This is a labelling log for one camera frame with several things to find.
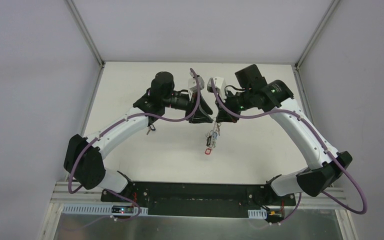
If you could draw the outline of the large metal keyring disc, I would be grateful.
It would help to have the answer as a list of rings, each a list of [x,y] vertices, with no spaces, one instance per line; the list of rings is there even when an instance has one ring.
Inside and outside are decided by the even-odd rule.
[[[206,137],[206,147],[208,149],[214,149],[216,147],[217,139],[220,135],[220,126],[221,123],[214,122],[212,129],[205,135]]]

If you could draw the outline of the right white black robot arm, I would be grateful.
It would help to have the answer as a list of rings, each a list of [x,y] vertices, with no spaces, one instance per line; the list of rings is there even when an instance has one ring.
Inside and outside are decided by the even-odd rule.
[[[285,195],[306,193],[316,197],[338,180],[350,163],[352,156],[338,152],[314,127],[303,113],[293,92],[281,80],[268,83],[255,64],[235,73],[241,92],[226,93],[226,85],[218,77],[208,81],[207,89],[216,97],[219,109],[218,122],[237,122],[244,119],[243,111],[257,108],[268,114],[287,133],[304,157],[307,167],[279,175],[267,182],[264,200],[276,205]]]

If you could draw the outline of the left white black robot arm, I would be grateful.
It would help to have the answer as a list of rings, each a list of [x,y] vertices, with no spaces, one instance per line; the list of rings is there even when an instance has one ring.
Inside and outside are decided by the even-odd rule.
[[[152,131],[157,120],[172,122],[173,119],[164,117],[167,108],[185,112],[178,122],[212,123],[213,111],[201,93],[205,82],[193,69],[190,75],[188,88],[175,90],[174,76],[167,71],[158,72],[145,94],[113,123],[87,136],[72,136],[63,164],[69,174],[69,193],[99,187],[113,191],[120,202],[127,202],[133,195],[133,189],[128,185],[130,179],[104,166],[104,159],[112,150],[138,131]]]

